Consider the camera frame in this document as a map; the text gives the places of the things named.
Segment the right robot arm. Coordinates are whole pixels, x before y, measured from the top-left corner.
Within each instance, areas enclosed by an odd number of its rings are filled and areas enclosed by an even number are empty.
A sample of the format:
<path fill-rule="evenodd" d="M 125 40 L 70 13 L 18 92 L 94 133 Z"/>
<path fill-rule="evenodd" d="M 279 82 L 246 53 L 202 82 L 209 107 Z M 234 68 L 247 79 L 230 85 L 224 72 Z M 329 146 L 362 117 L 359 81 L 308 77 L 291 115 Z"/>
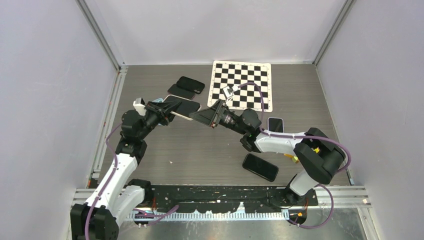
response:
<path fill-rule="evenodd" d="M 297 159 L 303 170 L 293 177 L 285 189 L 285 198 L 291 205 L 299 205 L 314 187 L 328 185 L 351 161 L 351 154 L 346 147 L 327 138 L 316 127 L 300 133 L 264 130 L 255 110 L 247 108 L 237 115 L 229 110 L 224 100 L 190 113 L 189 116 L 211 128 L 221 125 L 241 134 L 240 142 L 249 152 L 273 152 Z"/>

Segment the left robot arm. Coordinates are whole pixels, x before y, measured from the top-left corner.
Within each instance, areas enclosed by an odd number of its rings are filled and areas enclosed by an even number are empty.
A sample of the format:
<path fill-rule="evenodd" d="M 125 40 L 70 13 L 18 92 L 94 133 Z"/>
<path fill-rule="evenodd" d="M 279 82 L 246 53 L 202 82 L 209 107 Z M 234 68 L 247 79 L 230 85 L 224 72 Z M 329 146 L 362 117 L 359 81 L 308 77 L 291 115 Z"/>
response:
<path fill-rule="evenodd" d="M 128 178 L 139 166 L 147 149 L 145 138 L 157 125 L 167 126 L 180 100 L 144 102 L 137 98 L 133 110 L 121 117 L 120 140 L 112 150 L 113 162 L 97 188 L 84 203 L 70 210 L 73 240 L 116 240 L 120 227 L 137 205 L 153 202 L 151 183 Z"/>

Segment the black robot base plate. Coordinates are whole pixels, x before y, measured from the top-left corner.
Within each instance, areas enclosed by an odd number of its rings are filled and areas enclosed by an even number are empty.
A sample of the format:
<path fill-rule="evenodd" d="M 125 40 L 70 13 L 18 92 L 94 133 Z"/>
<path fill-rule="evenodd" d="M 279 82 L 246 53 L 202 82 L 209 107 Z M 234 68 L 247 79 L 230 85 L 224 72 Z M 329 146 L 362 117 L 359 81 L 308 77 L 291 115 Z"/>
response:
<path fill-rule="evenodd" d="M 314 190 L 291 203 L 283 186 L 260 185 L 152 185 L 147 199 L 140 208 L 165 213 L 178 206 L 177 213 L 213 214 L 234 213 L 244 209 L 246 213 L 277 213 L 282 209 L 318 206 Z"/>

